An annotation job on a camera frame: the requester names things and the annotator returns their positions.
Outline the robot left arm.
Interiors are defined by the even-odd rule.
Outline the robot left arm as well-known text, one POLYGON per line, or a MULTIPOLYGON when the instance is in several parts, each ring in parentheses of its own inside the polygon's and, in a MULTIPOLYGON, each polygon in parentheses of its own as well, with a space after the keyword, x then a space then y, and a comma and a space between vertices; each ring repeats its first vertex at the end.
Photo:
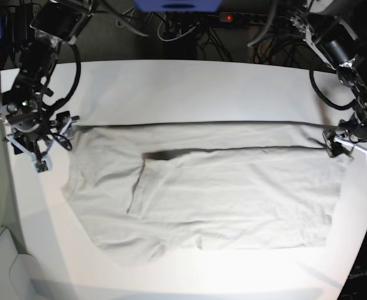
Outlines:
POLYGON ((285 8, 297 30, 294 38, 303 41, 354 95, 345 105, 332 102, 317 86, 314 71, 309 71, 311 86, 320 100, 337 111, 350 109, 353 112, 347 121, 324 128, 323 139, 329 157, 359 151, 367 162, 367 55, 362 50, 361 38, 343 18, 349 1, 330 1, 321 11, 314 9, 315 4, 316 1, 271 1, 263 27, 247 46, 253 48, 263 42, 278 15, 278 8, 285 8))

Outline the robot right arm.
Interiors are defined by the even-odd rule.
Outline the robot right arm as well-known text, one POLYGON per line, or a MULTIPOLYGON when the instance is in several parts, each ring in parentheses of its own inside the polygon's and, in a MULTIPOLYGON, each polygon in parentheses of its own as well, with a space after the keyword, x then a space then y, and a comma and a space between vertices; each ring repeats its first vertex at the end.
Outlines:
POLYGON ((15 154, 27 154, 39 172, 48 170, 49 150, 58 143, 72 150, 68 134, 79 118, 62 112, 55 120, 51 116, 73 96, 81 77, 81 57, 76 38, 95 13, 96 1, 47 1, 29 24, 33 37, 21 46, 19 72, 11 89, 1 93, 0 120, 10 128, 5 139, 15 154), (51 76, 56 68, 63 44, 71 47, 76 63, 73 84, 64 97, 51 105, 51 76))

